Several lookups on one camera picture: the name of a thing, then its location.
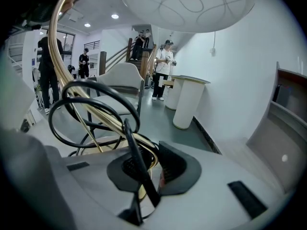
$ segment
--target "white pedestal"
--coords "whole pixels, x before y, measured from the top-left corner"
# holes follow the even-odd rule
[[[204,83],[184,80],[173,119],[175,127],[187,129],[190,126],[204,88]]]
[[[165,106],[168,109],[176,110],[179,102],[184,80],[175,79],[173,88],[168,89],[167,100]]]

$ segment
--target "gray floor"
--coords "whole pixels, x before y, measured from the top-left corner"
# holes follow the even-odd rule
[[[139,133],[157,143],[161,140],[172,141],[198,149],[211,151],[208,143],[193,122],[187,130],[180,130],[176,128],[173,125],[175,111],[167,109],[165,107],[165,101],[152,101],[152,92],[153,89],[148,89],[144,92],[140,115],[141,127]],[[164,97],[167,98],[167,90],[165,90],[165,93],[166,95],[164,95]],[[82,117],[87,118],[86,112],[81,105],[77,105],[77,109],[80,111]],[[40,110],[40,112],[46,119],[48,119],[48,116],[44,114],[43,109]],[[128,118],[130,120],[132,128],[135,126],[132,116],[124,115],[122,117],[123,119]],[[86,131],[82,125],[74,120],[64,107],[55,111],[53,123],[59,132],[76,143],[79,143],[86,134]],[[95,136],[97,138],[114,135],[115,133],[110,131],[95,131]]]

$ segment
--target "person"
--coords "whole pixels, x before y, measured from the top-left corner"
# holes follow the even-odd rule
[[[63,55],[63,47],[60,40],[57,39],[59,53]],[[38,47],[42,48],[42,57],[39,63],[38,70],[40,71],[40,86],[42,89],[43,102],[45,107],[45,114],[49,114],[49,83],[52,88],[53,102],[59,100],[58,78],[54,71],[54,65],[51,60],[48,36],[43,37],[38,42]]]
[[[159,49],[156,55],[157,68],[154,77],[154,88],[153,88],[153,101],[157,100],[164,101],[163,92],[165,85],[159,87],[160,77],[163,77],[164,80],[167,80],[168,75],[170,74],[171,64],[175,65],[173,52],[171,48],[173,46],[173,41],[166,40],[164,49]]]
[[[139,32],[139,35],[134,39],[135,45],[133,47],[132,56],[130,60],[138,60],[141,48],[143,47],[143,43],[145,42],[145,37],[143,36],[143,32]]]
[[[148,48],[148,44],[149,44],[149,39],[152,36],[152,34],[149,32],[149,30],[146,30],[145,33],[145,44],[144,44],[144,48]]]
[[[88,78],[89,76],[89,69],[88,66],[90,64],[89,57],[87,55],[88,48],[85,48],[83,51],[83,54],[79,56],[79,76],[84,79],[86,76]]]

